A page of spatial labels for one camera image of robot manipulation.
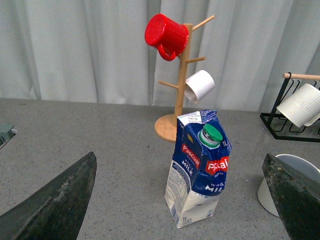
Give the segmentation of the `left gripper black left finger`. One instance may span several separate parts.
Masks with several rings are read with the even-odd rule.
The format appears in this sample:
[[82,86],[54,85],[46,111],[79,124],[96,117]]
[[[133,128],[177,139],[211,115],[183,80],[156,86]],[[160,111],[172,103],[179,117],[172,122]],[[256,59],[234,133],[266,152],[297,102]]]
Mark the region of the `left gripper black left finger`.
[[2,240],[75,240],[92,196],[97,158],[89,152],[0,217]]

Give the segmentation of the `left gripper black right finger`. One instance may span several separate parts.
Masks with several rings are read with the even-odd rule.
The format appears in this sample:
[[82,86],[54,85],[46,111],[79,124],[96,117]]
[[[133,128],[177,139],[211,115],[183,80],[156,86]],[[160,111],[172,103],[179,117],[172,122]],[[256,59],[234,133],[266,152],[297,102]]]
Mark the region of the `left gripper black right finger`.
[[271,197],[292,240],[320,238],[320,183],[268,153],[262,164]]

